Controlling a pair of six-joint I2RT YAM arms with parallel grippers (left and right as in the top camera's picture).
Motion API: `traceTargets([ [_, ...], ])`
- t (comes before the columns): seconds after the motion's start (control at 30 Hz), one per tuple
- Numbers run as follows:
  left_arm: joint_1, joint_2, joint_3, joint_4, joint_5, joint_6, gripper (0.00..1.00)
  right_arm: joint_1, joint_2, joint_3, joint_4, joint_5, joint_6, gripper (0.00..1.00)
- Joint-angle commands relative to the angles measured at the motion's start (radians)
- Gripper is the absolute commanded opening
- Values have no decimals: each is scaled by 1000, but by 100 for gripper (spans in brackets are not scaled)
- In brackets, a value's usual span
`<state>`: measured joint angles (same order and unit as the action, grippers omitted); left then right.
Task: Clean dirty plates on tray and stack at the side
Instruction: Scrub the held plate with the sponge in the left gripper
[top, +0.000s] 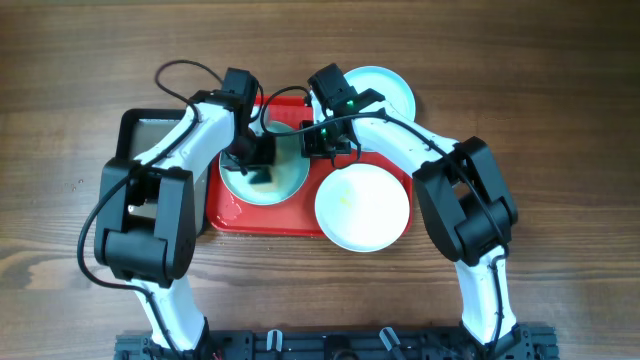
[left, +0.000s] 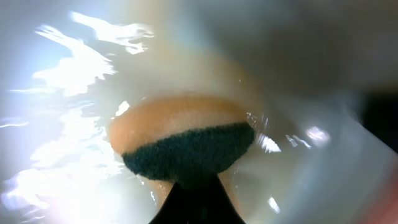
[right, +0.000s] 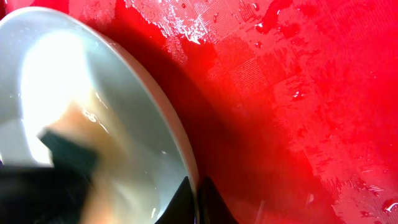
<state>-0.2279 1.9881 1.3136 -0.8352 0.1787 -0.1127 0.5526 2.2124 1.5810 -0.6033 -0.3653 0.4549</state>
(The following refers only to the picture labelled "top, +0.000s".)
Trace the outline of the green yellow sponge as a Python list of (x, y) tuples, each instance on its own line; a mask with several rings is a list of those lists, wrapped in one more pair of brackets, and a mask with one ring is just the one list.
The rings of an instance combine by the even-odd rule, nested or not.
[(257, 192), (270, 192), (274, 189), (275, 182), (269, 167), (264, 167), (253, 172), (248, 180), (249, 186)]

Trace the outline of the light blue plate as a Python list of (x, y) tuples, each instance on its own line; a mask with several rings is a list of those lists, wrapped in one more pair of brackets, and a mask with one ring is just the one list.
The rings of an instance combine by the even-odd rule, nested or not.
[[(416, 100), (408, 83), (397, 73), (380, 66), (364, 66), (343, 72), (347, 82), (355, 88), (357, 96), (339, 110), (323, 109), (311, 90), (314, 119), (308, 124), (321, 129), (346, 121), (352, 126), (355, 114), (374, 113), (383, 109), (396, 119), (413, 122), (416, 118)], [(352, 150), (362, 147), (353, 129)]]
[(219, 165), (219, 173), (227, 189), (236, 197), (252, 205), (274, 205), (292, 197), (304, 184), (310, 170), (310, 159), (301, 155), (300, 140), (296, 136), (274, 137), (276, 159), (270, 168), (275, 182), (270, 192), (254, 191), (248, 184), (247, 175), (230, 172)]

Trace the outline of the light blue plate top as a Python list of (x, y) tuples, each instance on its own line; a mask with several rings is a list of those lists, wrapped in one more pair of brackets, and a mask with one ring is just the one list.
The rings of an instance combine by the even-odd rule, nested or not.
[[(413, 122), (416, 118), (416, 100), (408, 83), (397, 73), (380, 66), (364, 66), (343, 72), (347, 82), (355, 88), (357, 96), (339, 110), (323, 109), (311, 90), (314, 119), (308, 124), (321, 129), (346, 121), (352, 126), (355, 114), (374, 113), (383, 109), (396, 119)], [(352, 150), (362, 147), (353, 129)]]

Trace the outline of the white plate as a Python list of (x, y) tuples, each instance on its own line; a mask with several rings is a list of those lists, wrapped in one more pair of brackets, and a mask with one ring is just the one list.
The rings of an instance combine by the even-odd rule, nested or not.
[(400, 181), (369, 164), (328, 175), (316, 193), (314, 211), (322, 232), (334, 244), (359, 253), (393, 244), (410, 218), (409, 198)]

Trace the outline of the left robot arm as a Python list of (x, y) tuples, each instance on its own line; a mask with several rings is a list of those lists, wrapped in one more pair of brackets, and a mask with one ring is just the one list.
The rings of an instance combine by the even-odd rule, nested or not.
[(200, 91), (186, 109), (124, 113), (116, 154), (104, 166), (94, 256), (135, 293), (152, 325), (141, 352), (156, 359), (215, 359), (207, 318), (187, 278), (203, 209), (196, 181), (262, 115), (264, 96)]

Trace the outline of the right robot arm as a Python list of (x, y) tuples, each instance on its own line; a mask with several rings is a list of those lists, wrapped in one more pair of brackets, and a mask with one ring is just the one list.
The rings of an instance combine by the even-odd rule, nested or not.
[(437, 135), (373, 89), (337, 103), (314, 91), (310, 105), (313, 130), (349, 134), (412, 178), (427, 233), (455, 265), (463, 326), (479, 344), (496, 346), (516, 324), (506, 260), (518, 211), (488, 145)]

